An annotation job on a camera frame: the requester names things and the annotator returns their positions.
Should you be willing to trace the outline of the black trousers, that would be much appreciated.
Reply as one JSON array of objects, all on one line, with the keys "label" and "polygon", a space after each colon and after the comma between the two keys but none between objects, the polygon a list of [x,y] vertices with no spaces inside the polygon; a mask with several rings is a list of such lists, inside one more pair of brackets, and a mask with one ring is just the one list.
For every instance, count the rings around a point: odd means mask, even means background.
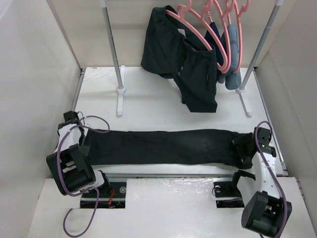
[{"label": "black trousers", "polygon": [[85,140],[91,165],[224,164],[252,167],[253,133],[199,129],[187,131],[89,131]]},{"label": "black trousers", "polygon": [[182,103],[192,113],[217,110],[215,49],[208,51],[202,41],[183,23],[168,15],[169,5],[152,9],[148,22],[141,67],[178,86]]}]

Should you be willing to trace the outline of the pink hanger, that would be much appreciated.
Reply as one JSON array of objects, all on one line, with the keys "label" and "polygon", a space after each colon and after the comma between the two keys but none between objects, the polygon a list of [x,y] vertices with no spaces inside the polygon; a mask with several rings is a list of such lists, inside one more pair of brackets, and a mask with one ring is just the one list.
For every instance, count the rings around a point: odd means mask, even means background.
[{"label": "pink hanger", "polygon": [[[210,15],[210,11],[211,11],[213,6],[214,6],[214,4],[212,3],[212,0],[207,0],[205,5],[203,5],[202,13],[200,15],[202,15],[205,20],[206,20],[206,17],[210,18],[209,15]],[[225,56],[225,50],[224,50],[220,41],[217,42],[217,45],[219,46],[221,54],[222,54],[223,59],[224,59],[223,65],[220,65],[218,63],[217,68],[219,71],[222,71],[226,67],[225,64],[227,63],[227,56]]]},{"label": "pink hanger", "polygon": [[193,26],[191,25],[186,19],[185,19],[185,13],[189,12],[194,17],[196,17],[198,20],[200,20],[201,24],[206,28],[206,30],[210,33],[211,36],[217,37],[217,35],[214,33],[210,25],[205,21],[202,15],[199,15],[197,12],[195,12],[192,9],[192,0],[188,0],[186,5],[179,5],[177,7],[177,13],[172,12],[171,10],[166,10],[165,13],[183,25],[185,25],[206,47],[208,51],[212,51],[213,48],[209,44],[209,42],[204,38],[204,36]]},{"label": "pink hanger", "polygon": [[229,31],[228,26],[233,25],[231,13],[235,13],[235,23],[236,23],[236,29],[237,29],[237,44],[238,44],[238,58],[237,58],[237,66],[233,70],[234,73],[237,73],[240,70],[240,66],[242,64],[242,58],[243,58],[243,35],[242,35],[242,23],[241,23],[241,16],[246,13],[249,9],[250,0],[247,0],[241,7],[239,7],[236,0],[226,0],[225,1],[225,8],[224,10],[220,6],[220,3],[218,0],[213,0],[212,3],[215,5],[217,12],[219,14],[223,32],[225,35],[225,42],[226,42],[226,49],[227,52],[225,52],[225,56],[227,56],[227,63],[225,64],[224,70],[222,70],[222,73],[227,73],[230,69],[231,63],[232,63],[232,53],[231,53],[231,44],[229,41]]}]

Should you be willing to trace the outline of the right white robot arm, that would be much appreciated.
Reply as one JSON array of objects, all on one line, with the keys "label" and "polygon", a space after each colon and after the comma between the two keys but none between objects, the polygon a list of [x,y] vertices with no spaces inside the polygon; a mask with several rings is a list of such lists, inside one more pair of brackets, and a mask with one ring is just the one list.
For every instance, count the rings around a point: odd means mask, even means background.
[{"label": "right white robot arm", "polygon": [[260,126],[251,135],[249,152],[254,172],[238,170],[229,183],[230,192],[241,195],[243,228],[261,237],[279,238],[292,212],[292,204],[277,181],[276,150],[270,146],[271,128]]}]

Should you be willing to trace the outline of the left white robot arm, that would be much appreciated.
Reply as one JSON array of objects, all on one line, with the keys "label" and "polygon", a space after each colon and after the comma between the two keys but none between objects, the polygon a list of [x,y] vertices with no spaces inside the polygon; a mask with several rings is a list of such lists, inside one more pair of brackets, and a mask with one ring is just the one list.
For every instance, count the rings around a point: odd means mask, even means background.
[{"label": "left white robot arm", "polygon": [[[88,162],[83,145],[86,131],[108,133],[109,123],[98,116],[79,118],[75,111],[65,112],[63,117],[64,122],[59,124],[57,129],[59,139],[56,149],[46,157],[46,163],[57,188],[62,195],[79,196],[94,189],[98,196],[107,196],[111,185],[103,179],[96,181],[95,172]],[[107,130],[93,129],[82,124],[87,118],[102,120],[107,125]]]}]

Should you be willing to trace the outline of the light blue jeans on hanger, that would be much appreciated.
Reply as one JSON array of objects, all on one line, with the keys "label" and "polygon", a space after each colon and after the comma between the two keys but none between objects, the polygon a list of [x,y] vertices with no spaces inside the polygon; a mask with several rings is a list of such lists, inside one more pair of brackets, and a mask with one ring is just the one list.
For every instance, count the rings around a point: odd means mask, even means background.
[{"label": "light blue jeans on hanger", "polygon": [[217,72],[217,80],[219,83],[225,83],[226,89],[235,90],[241,85],[241,73],[234,73],[239,62],[238,33],[236,26],[233,24],[227,25],[227,30],[230,41],[231,65],[229,73],[223,74],[220,71]]}]

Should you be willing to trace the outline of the navy trousers on hanger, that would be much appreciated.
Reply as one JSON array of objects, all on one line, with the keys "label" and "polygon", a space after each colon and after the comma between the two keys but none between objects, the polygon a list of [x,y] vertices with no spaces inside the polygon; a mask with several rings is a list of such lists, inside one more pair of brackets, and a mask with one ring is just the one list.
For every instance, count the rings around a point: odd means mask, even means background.
[{"label": "navy trousers on hanger", "polygon": [[226,56],[227,56],[226,71],[221,71],[221,73],[227,74],[227,73],[229,73],[229,69],[230,69],[231,61],[229,60],[229,57],[231,55],[229,54],[230,50],[226,46],[225,35],[223,34],[222,36],[220,36],[220,34],[218,32],[218,28],[214,22],[210,23],[210,28],[215,33],[216,38],[214,39],[212,37],[212,35],[210,34],[210,32],[208,30],[206,31],[204,38],[208,42],[208,44],[212,47],[212,50],[210,52],[205,51],[203,53],[204,57],[202,57],[202,59],[204,60],[204,62],[207,63],[208,67],[211,66],[211,70],[213,70],[213,71],[215,71],[217,69],[217,63],[219,63],[220,65],[223,65],[224,59],[223,59],[223,56],[221,54],[220,48],[217,45],[217,42],[220,41],[224,50],[225,50]]}]

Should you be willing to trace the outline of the black trousers on hanger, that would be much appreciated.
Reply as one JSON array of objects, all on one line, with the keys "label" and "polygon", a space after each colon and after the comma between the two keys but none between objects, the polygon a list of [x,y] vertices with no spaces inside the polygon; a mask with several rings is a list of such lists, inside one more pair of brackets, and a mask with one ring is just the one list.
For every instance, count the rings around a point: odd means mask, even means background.
[{"label": "black trousers on hanger", "polygon": [[168,15],[169,5],[152,9],[148,22],[141,67],[178,86],[182,103],[192,113],[217,110],[215,49],[208,51],[202,41],[183,23]]}]

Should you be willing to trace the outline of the right white rack foot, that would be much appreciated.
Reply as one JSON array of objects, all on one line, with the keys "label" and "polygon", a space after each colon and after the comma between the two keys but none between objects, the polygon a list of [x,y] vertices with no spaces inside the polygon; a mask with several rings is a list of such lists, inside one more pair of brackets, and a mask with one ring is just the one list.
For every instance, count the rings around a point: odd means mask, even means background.
[{"label": "right white rack foot", "polygon": [[246,91],[240,90],[238,88],[238,89],[236,89],[236,93],[239,95],[239,98],[241,100],[246,117],[251,118],[253,112],[252,112],[252,108],[251,108],[250,102],[248,100],[248,97],[246,95]]}]

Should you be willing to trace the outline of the white rack foot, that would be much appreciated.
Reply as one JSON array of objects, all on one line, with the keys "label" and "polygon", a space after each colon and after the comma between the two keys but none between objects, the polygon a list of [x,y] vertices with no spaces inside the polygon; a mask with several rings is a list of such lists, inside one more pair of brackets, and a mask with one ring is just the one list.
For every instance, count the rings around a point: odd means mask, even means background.
[{"label": "white rack foot", "polygon": [[116,115],[121,117],[123,115],[124,109],[124,95],[126,93],[126,86],[125,86],[125,77],[126,77],[126,67],[122,65],[119,68],[119,76],[117,77],[118,87],[117,87],[117,109]]},{"label": "white rack foot", "polygon": [[252,108],[251,108],[250,102],[248,100],[248,97],[246,95],[246,91],[240,90],[238,88],[238,89],[236,89],[236,93],[239,95],[239,98],[241,100],[246,117],[251,118],[253,112],[252,112]]}]

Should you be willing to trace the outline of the left white rack foot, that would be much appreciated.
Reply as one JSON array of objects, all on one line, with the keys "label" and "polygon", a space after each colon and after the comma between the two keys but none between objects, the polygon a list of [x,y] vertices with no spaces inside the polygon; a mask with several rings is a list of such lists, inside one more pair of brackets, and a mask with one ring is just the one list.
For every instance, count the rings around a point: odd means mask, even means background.
[{"label": "left white rack foot", "polygon": [[123,115],[124,109],[124,95],[126,93],[126,86],[125,86],[125,77],[126,77],[126,67],[122,65],[119,68],[119,76],[117,77],[118,87],[117,87],[117,109],[116,115],[121,117]]}]

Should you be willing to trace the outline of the right rack pole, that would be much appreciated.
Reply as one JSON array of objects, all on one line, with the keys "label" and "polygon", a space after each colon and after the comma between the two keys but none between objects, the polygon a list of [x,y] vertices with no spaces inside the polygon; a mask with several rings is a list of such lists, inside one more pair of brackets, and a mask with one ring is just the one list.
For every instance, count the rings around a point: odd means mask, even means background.
[{"label": "right rack pole", "polygon": [[259,57],[259,55],[260,55],[260,52],[261,52],[261,50],[262,50],[262,48],[263,48],[263,46],[264,46],[264,43],[265,43],[265,41],[266,41],[266,39],[267,39],[267,36],[268,36],[268,34],[269,34],[270,30],[271,30],[271,27],[272,27],[272,25],[273,25],[273,22],[274,22],[274,20],[275,20],[277,14],[278,14],[278,12],[279,12],[279,9],[280,9],[281,6],[283,5],[283,3],[284,3],[284,0],[276,0],[276,1],[275,1],[274,7],[273,7],[273,9],[272,9],[272,12],[271,12],[271,14],[270,14],[270,16],[269,16],[269,18],[268,18],[268,21],[267,21],[266,25],[265,25],[265,28],[264,28],[264,30],[263,30],[263,33],[262,33],[262,35],[261,35],[261,37],[260,37],[260,40],[259,40],[259,42],[258,42],[258,45],[257,45],[256,50],[255,50],[255,52],[254,52],[254,55],[253,55],[253,57],[252,57],[252,59],[251,59],[251,62],[250,62],[250,64],[249,64],[249,66],[248,66],[248,69],[247,69],[247,72],[246,72],[246,74],[245,74],[245,76],[244,76],[244,79],[243,79],[243,81],[242,81],[242,84],[241,84],[240,87],[238,88],[241,92],[242,92],[242,91],[245,91],[246,84],[247,84],[247,82],[248,82],[248,80],[249,80],[249,77],[250,77],[250,75],[251,75],[251,72],[253,71],[253,68],[254,68],[254,66],[255,66],[255,64],[256,64],[256,62],[257,62],[257,59],[258,59],[258,57]]}]

